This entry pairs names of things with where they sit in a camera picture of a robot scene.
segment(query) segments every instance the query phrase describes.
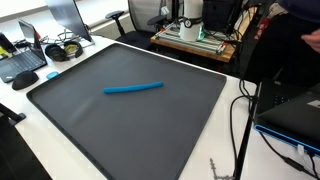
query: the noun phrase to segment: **headphones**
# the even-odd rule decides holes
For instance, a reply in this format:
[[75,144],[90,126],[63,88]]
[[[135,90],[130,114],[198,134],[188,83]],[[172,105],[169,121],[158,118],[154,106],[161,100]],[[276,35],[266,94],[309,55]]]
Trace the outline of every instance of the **headphones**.
[[57,44],[50,44],[46,47],[46,55],[53,61],[67,61],[70,58],[68,54],[70,51],[76,51],[74,57],[77,58],[83,53],[83,49],[80,43],[76,41],[66,41],[63,43],[64,48],[61,48]]

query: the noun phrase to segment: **white device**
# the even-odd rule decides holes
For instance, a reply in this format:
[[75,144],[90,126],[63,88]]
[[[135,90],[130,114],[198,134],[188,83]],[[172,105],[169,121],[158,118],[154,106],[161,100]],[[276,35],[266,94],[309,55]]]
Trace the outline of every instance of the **white device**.
[[180,38],[196,41],[202,28],[203,0],[184,0],[184,15],[180,21]]

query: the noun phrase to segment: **chair backrest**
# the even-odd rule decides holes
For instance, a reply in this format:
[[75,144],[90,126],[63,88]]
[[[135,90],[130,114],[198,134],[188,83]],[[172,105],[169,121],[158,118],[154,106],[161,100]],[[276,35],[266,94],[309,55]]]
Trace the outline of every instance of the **chair backrest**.
[[160,15],[165,0],[128,0],[132,24],[136,31],[155,32],[147,25],[149,19]]

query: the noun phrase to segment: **laptop screen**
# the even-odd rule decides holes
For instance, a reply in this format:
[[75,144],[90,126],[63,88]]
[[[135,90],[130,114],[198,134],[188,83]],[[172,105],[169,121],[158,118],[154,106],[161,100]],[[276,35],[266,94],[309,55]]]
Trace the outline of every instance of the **laptop screen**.
[[29,46],[30,50],[34,54],[36,54],[40,59],[45,61],[46,58],[43,54],[41,44],[40,44],[38,38],[36,37],[36,31],[35,31],[34,27],[31,24],[29,24],[21,19],[19,19],[19,25],[20,25],[20,28],[23,32],[25,40],[30,43],[30,46]]

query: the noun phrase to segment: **computer mouse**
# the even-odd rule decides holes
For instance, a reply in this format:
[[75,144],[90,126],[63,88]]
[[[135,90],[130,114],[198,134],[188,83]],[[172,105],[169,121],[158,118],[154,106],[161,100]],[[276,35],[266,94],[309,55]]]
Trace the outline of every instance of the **computer mouse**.
[[24,89],[39,79],[38,75],[33,71],[23,71],[14,78],[12,83],[12,89],[20,90]]

